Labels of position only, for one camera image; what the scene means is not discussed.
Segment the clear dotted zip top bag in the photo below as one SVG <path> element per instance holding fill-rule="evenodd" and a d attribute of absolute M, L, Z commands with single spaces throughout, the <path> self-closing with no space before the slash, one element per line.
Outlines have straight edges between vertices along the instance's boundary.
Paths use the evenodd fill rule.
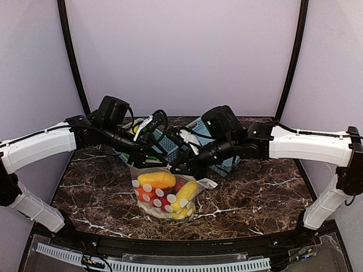
<path fill-rule="evenodd" d="M 155 193 L 156 193 L 156 196 L 166 197 L 167 200 L 169 201 L 170 205 L 166 206 L 166 208 L 168 208 L 168 212 L 163 212 L 159 208 L 152 207 L 151 202 L 150 203 L 145 203 L 145 202 L 139 201 L 137 196 L 136 196 L 138 207 L 140 207 L 141 210 L 143 210 L 148 215 L 151 215 L 151 216 L 153 216 L 155 218 L 158 218 L 158 219 L 174 220 L 174 221 L 190 221 L 190 220 L 192 220 L 195 214 L 189 220 L 175 220 L 175 219 L 173 219 L 171 217 L 170 213 L 174 213 L 174 212 L 177 212 L 178 210 L 181 210 L 182 208 L 186 207 L 186 205 L 189 204 L 189 203 L 194 203 L 195 204 L 195 198 L 203 190 L 205 190 L 205 189 L 213 190 L 213 189 L 215 189 L 217 187 L 217 183 L 214 182 L 213 180 L 208 179 L 208 178 L 203 178 L 201 180 L 196 180 L 192 176 L 173 174 L 175 176 L 175 178 L 176 178 L 176 184 L 175 184 L 174 187 L 167 188 L 167 189 L 159 189 L 159 188 L 153 189 L 148 184 L 146 184 L 144 186 L 141 186 L 140 183 L 137 180 L 137 177 L 139 175 L 141 175 L 141 174 L 144 174 L 144 173 L 154 173 L 154 172 L 159 172 L 159 171 L 170 172 L 167 167 L 161 167 L 161 168 L 160 167 L 153 167 L 153 168 L 144 168 L 144 169 L 138 169 L 138 168 L 136 168 L 136 167 L 134 167 L 132 165 L 129 165 L 128 167 L 129 167 L 129 170 L 130 170 L 130 176 L 131 176 L 131 182 L 132 182 L 133 189 L 134 189 L 134 187 L 142 187 L 144 189 L 144 191 L 146 191 L 146 192 L 150 192 L 150 191 L 154 190 Z M 182 201 L 178 202 L 177 198 L 176 198 L 177 192 L 184 186 L 184 184 L 186 184 L 189 181 L 195 181 L 195 182 L 198 183 L 198 189 L 197 189 L 195 195 L 189 201 L 186 201 L 186 200 L 183 199 Z"/>

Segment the yellow toy corn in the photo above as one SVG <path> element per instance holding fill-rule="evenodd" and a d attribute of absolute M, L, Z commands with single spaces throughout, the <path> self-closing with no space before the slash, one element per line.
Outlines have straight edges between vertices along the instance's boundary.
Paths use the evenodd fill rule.
<path fill-rule="evenodd" d="M 177 192 L 176 198 L 180 202 L 183 199 L 189 201 L 196 193 L 198 189 L 198 183 L 195 181 L 189 181 Z"/>

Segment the red toy strawberry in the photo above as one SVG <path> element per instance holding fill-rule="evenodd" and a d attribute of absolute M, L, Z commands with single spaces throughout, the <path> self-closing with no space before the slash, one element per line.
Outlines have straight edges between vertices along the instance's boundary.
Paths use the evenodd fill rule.
<path fill-rule="evenodd" d="M 161 211 L 166 213 L 166 212 L 168 212 L 168 208 L 166 208 L 166 206 L 169 206 L 170 203 L 166 197 L 156 196 L 151 200 L 151 205 L 152 205 L 152 207 L 159 208 L 159 209 L 161 209 Z"/>

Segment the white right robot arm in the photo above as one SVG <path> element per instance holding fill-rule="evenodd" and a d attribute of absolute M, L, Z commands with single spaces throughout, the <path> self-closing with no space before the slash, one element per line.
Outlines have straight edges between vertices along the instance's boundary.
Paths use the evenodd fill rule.
<path fill-rule="evenodd" d="M 362 136 L 350 126 L 347 131 L 319 132 L 289 128 L 279 122 L 242 126 L 228 105 L 215 107 L 201 117 L 209 143 L 201 146 L 200 134 L 188 127 L 171 127 L 167 136 L 176 145 L 189 145 L 171 168 L 201 180 L 212 165 L 225 160 L 303 159 L 336 165 L 328 187 L 300 216 L 299 226 L 307 231 L 319 229 L 350 197 L 362 194 Z"/>

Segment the orange toy fruit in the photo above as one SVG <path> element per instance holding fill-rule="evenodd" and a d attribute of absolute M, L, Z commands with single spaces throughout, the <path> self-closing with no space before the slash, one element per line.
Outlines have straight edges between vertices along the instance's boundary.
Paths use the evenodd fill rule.
<path fill-rule="evenodd" d="M 134 191 L 138 200 L 141 202 L 150 203 L 157 197 L 154 190 L 146 192 L 142 187 L 134 187 Z"/>

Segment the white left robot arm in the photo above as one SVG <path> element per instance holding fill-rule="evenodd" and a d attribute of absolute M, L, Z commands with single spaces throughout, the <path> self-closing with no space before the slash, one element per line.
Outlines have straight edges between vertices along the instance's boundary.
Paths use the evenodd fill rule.
<path fill-rule="evenodd" d="M 151 167 L 148 156 L 155 156 L 162 166 L 166 159 L 157 154 L 153 146 L 158 139 L 145 138 L 159 126 L 168 126 L 165 111 L 159 109 L 144 120 L 135 133 L 121 127 L 126 113 L 131 113 L 129 103 L 112 96 L 105 96 L 99 108 L 87 116 L 67 118 L 59 124 L 35 133 L 1 143 L 1 206 L 17 210 L 53 233 L 73 225 L 63 213 L 49 206 L 30 192 L 16 175 L 16 171 L 53 155 L 81 150 L 90 146 L 105 145 L 129 155 L 128 162 L 137 168 Z"/>

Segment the yellow toy lemon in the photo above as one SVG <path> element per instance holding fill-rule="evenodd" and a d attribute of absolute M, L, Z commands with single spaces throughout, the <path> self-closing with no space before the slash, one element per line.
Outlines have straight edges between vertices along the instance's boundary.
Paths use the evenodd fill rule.
<path fill-rule="evenodd" d="M 189 220 L 195 213 L 195 204 L 189 203 L 186 207 L 178 210 L 177 212 L 171 212 L 170 215 L 175 220 Z"/>

